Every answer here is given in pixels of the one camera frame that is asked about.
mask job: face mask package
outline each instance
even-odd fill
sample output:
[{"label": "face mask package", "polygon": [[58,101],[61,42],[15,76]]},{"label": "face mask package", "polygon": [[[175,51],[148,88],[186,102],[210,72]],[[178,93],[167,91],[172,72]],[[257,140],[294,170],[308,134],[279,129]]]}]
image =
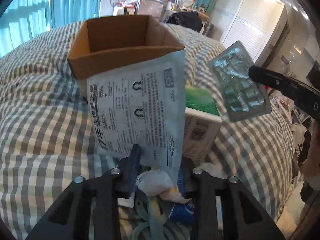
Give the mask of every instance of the face mask package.
[{"label": "face mask package", "polygon": [[236,41],[208,63],[213,77],[220,84],[219,90],[231,122],[271,112],[264,86],[249,78],[248,70],[253,65],[240,41]]},{"label": "face mask package", "polygon": [[185,122],[185,52],[116,68],[88,78],[93,131],[106,155],[125,158],[134,144],[140,164],[177,182]]}]

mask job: bed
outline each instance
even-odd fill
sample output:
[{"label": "bed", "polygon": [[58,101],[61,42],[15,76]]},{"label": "bed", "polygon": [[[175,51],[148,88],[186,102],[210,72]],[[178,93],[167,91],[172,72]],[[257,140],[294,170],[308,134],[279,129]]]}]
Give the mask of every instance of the bed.
[{"label": "bed", "polygon": [[[82,22],[40,34],[0,59],[0,216],[25,239],[76,176],[100,176],[116,162],[95,147],[87,101],[77,88],[67,54]],[[185,45],[186,82],[208,89],[226,122],[207,161],[236,175],[277,220],[291,181],[294,142],[273,106],[270,114],[230,123],[206,63],[225,48],[213,39],[166,25]],[[120,208],[128,239],[139,217]]]}]

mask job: empty pill blister pack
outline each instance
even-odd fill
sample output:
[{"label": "empty pill blister pack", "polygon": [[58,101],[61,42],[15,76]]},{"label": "empty pill blister pack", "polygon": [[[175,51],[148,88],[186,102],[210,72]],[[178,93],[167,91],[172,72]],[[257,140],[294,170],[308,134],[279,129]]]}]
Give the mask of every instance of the empty pill blister pack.
[{"label": "empty pill blister pack", "polygon": [[253,82],[248,75],[252,65],[253,61],[240,41],[208,63],[220,84],[219,89],[231,122],[271,112],[264,86]]}]

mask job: blue package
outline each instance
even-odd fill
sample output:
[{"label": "blue package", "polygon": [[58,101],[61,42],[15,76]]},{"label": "blue package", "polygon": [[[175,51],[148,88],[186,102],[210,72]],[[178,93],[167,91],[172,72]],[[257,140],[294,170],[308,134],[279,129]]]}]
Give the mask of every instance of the blue package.
[{"label": "blue package", "polygon": [[184,225],[192,225],[195,205],[192,201],[186,204],[175,203],[169,219],[173,222],[181,222]]}]

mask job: black bag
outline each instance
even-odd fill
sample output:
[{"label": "black bag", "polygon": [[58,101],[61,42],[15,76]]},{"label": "black bag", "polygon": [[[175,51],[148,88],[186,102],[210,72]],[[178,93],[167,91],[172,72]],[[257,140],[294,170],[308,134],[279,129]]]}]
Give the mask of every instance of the black bag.
[{"label": "black bag", "polygon": [[203,26],[202,21],[197,12],[173,13],[164,22],[175,25],[181,25],[183,27],[192,29],[196,32],[200,32]]}]

